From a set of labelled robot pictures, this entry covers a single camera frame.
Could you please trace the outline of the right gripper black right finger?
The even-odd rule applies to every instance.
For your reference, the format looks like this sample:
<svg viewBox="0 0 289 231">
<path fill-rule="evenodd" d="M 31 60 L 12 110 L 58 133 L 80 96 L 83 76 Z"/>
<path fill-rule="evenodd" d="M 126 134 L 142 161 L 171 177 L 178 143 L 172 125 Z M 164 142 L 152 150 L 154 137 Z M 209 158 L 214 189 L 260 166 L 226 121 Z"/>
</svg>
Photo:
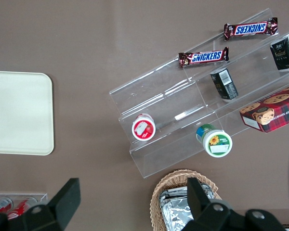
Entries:
<svg viewBox="0 0 289 231">
<path fill-rule="evenodd" d="M 184 231 L 233 231 L 230 226 L 230 209 L 220 203 L 211 202 L 196 178 L 187 181 L 187 202 L 193 216 Z"/>
</svg>

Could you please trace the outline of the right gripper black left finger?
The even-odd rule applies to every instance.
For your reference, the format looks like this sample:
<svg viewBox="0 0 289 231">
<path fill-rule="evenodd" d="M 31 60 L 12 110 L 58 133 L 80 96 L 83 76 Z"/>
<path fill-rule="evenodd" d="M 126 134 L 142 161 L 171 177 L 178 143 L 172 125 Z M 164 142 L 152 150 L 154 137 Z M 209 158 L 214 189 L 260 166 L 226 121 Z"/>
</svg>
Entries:
<svg viewBox="0 0 289 231">
<path fill-rule="evenodd" d="M 20 217 L 22 230 L 63 231 L 80 202 L 80 181 L 78 178 L 70 178 L 46 205 L 36 205 Z"/>
</svg>

